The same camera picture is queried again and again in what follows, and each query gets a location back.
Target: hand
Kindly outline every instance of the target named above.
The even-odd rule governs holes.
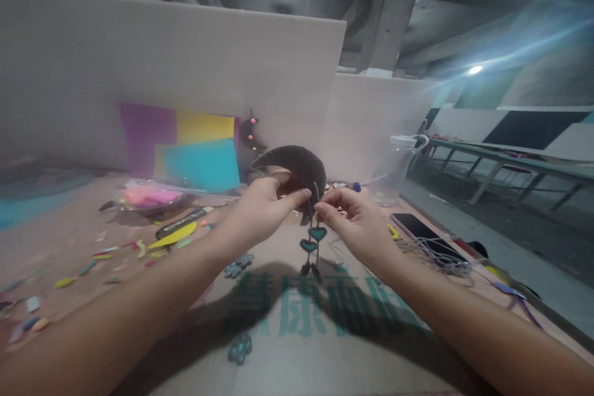
[[[347,221],[336,207],[347,213]],[[315,206],[320,217],[342,238],[349,251],[365,266],[373,270],[387,254],[402,255],[394,246],[387,223],[379,207],[363,194],[339,187],[324,194]]]
[[[291,174],[283,172],[255,180],[217,228],[224,236],[240,241],[239,255],[274,234],[289,213],[309,199],[311,191],[295,190],[291,179]]]

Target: phone screen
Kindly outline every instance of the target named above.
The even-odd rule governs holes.
[[[445,254],[458,259],[460,262],[468,263],[468,260],[455,251],[454,247],[448,249],[443,244],[447,244],[439,235],[424,225],[421,220],[410,213],[393,213],[392,220],[400,226],[412,238],[439,238],[435,241],[423,241],[423,244],[435,254]],[[439,259],[443,264],[456,264],[455,260]]]

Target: metal table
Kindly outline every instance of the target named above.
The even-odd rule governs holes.
[[[450,162],[454,152],[456,151],[468,153],[470,155],[474,155],[477,157],[473,166],[468,171],[466,175],[467,177],[470,177],[470,175],[474,172],[476,166],[478,166],[479,162],[482,159],[486,158],[496,162],[496,164],[491,169],[491,172],[489,172],[487,177],[484,179],[483,183],[479,186],[478,190],[470,199],[469,203],[471,205],[475,205],[479,201],[489,184],[491,184],[493,178],[495,178],[499,170],[504,165],[513,165],[517,167],[527,168],[529,170],[537,172],[537,175],[534,178],[532,178],[528,186],[522,191],[520,195],[517,196],[517,198],[515,199],[516,203],[519,203],[522,200],[524,200],[524,198],[526,198],[526,196],[528,196],[530,192],[535,190],[546,175],[556,176],[557,178],[566,179],[568,181],[572,181],[573,183],[575,183],[575,186],[572,187],[571,190],[567,191],[563,198],[561,198],[558,202],[555,203],[553,207],[551,207],[551,210],[557,210],[560,206],[565,204],[584,185],[594,183],[594,171],[587,167],[568,167],[547,163],[545,161],[537,161],[526,158],[512,158],[510,156],[504,155],[503,153],[494,152],[492,150],[486,150],[485,148],[476,147],[473,145],[461,144],[460,142],[450,142],[446,140],[431,139],[429,143],[435,147],[445,147],[450,149],[450,153],[448,153],[448,156],[444,160],[444,164],[441,166],[440,173],[445,170],[448,162]]]

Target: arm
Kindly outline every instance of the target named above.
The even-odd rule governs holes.
[[[350,222],[333,205],[347,210]],[[377,206],[341,187],[316,205],[349,250],[504,395],[594,394],[594,369],[505,308],[407,259]]]
[[[225,266],[311,195],[277,200],[279,184],[258,179],[216,230],[48,327],[2,364],[2,386],[12,395],[109,394]]]

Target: forearm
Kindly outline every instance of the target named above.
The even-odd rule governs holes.
[[[3,364],[0,382],[14,395],[108,394],[245,250],[224,237],[211,232],[50,326]]]
[[[594,394],[590,365],[507,309],[393,249],[372,270],[503,394]]]

